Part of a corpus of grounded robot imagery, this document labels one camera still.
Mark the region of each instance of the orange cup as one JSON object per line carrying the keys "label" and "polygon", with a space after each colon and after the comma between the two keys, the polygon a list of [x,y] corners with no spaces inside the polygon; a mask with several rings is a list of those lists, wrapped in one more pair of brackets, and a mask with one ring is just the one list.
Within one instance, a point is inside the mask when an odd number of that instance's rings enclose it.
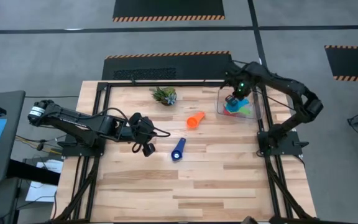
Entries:
{"label": "orange cup", "polygon": [[187,128],[197,128],[204,117],[204,112],[198,112],[196,115],[189,117],[187,119]]}

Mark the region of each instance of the black rubber mat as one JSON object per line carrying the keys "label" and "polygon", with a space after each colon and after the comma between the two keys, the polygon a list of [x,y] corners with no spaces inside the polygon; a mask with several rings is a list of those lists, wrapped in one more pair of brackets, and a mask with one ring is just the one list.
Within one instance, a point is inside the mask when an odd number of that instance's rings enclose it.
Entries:
{"label": "black rubber mat", "polygon": [[114,22],[224,19],[222,0],[116,0]]}
{"label": "black rubber mat", "polygon": [[114,55],[102,80],[222,80],[230,60],[228,51]]}
{"label": "black rubber mat", "polygon": [[326,45],[325,49],[334,79],[358,82],[358,47]]}

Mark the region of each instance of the clear plastic bin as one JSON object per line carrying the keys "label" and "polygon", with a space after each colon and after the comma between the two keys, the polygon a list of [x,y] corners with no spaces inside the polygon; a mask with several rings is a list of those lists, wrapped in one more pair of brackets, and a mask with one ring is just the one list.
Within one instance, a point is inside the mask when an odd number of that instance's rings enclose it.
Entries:
{"label": "clear plastic bin", "polygon": [[262,95],[259,93],[251,93],[244,100],[238,101],[237,106],[232,107],[227,104],[226,97],[232,95],[232,87],[224,87],[218,91],[216,100],[216,112],[221,115],[232,116],[237,118],[261,119],[264,111]]}

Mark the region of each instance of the hazard tape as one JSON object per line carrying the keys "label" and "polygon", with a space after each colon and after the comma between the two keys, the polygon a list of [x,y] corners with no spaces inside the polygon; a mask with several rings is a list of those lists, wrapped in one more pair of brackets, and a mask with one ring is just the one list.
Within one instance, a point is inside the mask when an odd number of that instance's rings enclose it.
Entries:
{"label": "hazard tape", "polygon": [[209,51],[209,52],[181,52],[181,53],[163,53],[163,54],[135,54],[135,55],[109,55],[110,58],[137,58],[137,57],[165,57],[165,56],[183,56],[183,55],[214,55],[231,54],[230,51]]}
{"label": "hazard tape", "polygon": [[346,45],[325,45],[326,49],[358,49],[358,46],[346,46]]}
{"label": "hazard tape", "polygon": [[113,22],[158,22],[158,21],[203,21],[223,20],[225,17],[214,16],[140,16],[140,17],[113,17]]}
{"label": "hazard tape", "polygon": [[[358,49],[358,46],[348,46],[348,45],[325,45],[324,47],[325,49]],[[358,82],[358,76],[340,75],[340,76],[334,76],[334,79],[339,81]]]}
{"label": "hazard tape", "polygon": [[335,80],[339,81],[352,81],[352,82],[358,82],[358,77],[356,76],[335,76]]}

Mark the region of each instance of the colorful toy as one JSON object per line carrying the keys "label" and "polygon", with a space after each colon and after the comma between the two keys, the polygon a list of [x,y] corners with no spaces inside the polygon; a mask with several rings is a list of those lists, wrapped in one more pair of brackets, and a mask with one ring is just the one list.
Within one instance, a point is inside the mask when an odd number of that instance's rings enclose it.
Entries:
{"label": "colorful toy", "polygon": [[193,129],[197,128],[200,124],[200,121],[205,117],[204,112],[198,112],[196,115],[191,116],[187,119],[187,128]]}
{"label": "colorful toy", "polygon": [[177,146],[175,147],[175,149],[171,153],[171,157],[172,157],[173,162],[182,159],[182,157],[183,157],[183,149],[185,148],[185,144],[186,144],[186,139],[185,138],[180,138]]}
{"label": "colorful toy", "polygon": [[223,108],[223,114],[235,116],[236,114],[250,115],[251,111],[248,108],[245,108],[245,105],[248,105],[249,101],[247,99],[237,100],[237,103],[227,102]]}

